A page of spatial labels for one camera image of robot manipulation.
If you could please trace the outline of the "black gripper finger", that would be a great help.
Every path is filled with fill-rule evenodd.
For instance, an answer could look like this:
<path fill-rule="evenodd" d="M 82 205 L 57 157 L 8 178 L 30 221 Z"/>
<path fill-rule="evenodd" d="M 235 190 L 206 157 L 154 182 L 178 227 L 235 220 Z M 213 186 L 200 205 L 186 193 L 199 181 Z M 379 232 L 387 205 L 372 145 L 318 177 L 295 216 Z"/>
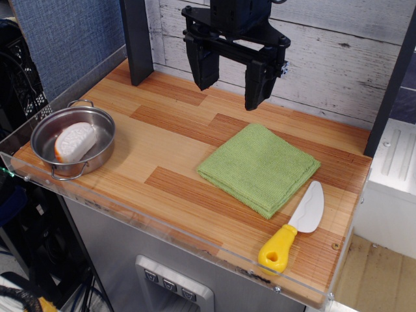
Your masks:
<path fill-rule="evenodd" d="M 194 82 L 200 90 L 208 89 L 219 79 L 220 53 L 212 42 L 186 41 L 187 57 Z"/>
<path fill-rule="evenodd" d="M 252 61 L 245 72 L 245 109 L 255 110 L 272 93 L 278 75 L 273 66 Z"/>

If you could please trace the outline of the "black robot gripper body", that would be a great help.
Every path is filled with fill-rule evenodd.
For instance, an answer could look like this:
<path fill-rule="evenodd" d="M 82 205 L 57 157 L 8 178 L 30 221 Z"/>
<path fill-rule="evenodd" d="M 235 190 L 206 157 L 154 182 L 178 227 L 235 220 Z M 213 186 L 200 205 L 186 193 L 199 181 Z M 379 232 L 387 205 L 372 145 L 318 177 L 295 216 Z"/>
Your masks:
<path fill-rule="evenodd" d="M 223 57 L 248 64 L 255 57 L 273 66 L 278 77 L 286 72 L 285 50 L 290 39 L 269 22 L 273 4 L 281 1 L 211 1 L 209 8 L 187 5 L 184 41 L 212 42 Z"/>

